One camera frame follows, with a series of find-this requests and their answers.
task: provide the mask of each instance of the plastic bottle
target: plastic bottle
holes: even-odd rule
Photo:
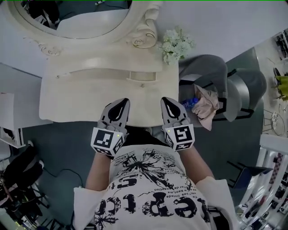
[[[192,109],[198,101],[198,98],[194,97],[184,100],[183,102],[181,102],[181,104],[184,106],[185,109]]]

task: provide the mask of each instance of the pink cloth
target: pink cloth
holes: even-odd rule
[[[212,120],[219,109],[218,94],[211,90],[205,90],[198,85],[195,87],[195,97],[199,101],[192,108],[192,112],[198,116],[198,120],[201,125],[211,131]]]

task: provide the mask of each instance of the sleeve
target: sleeve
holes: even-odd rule
[[[230,229],[238,229],[238,220],[227,181],[206,177],[199,181],[196,187],[206,198],[208,206],[215,207],[222,212],[231,226]]]
[[[74,188],[74,220],[76,230],[83,230],[92,221],[95,209],[100,203],[103,191],[93,191],[84,188]]]

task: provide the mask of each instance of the white t-shirt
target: white t-shirt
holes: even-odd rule
[[[94,223],[97,230],[210,230],[207,206],[217,207],[235,228],[226,180],[206,177],[195,185],[179,154],[159,145],[122,147],[110,166],[104,191],[74,189],[76,230]]]

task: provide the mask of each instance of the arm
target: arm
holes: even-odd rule
[[[205,161],[202,159],[194,146],[190,149],[179,151],[181,161],[186,170],[186,175],[197,184],[206,177],[213,177],[213,173]]]
[[[86,189],[103,191],[109,185],[109,169],[111,160],[96,153],[86,181]]]

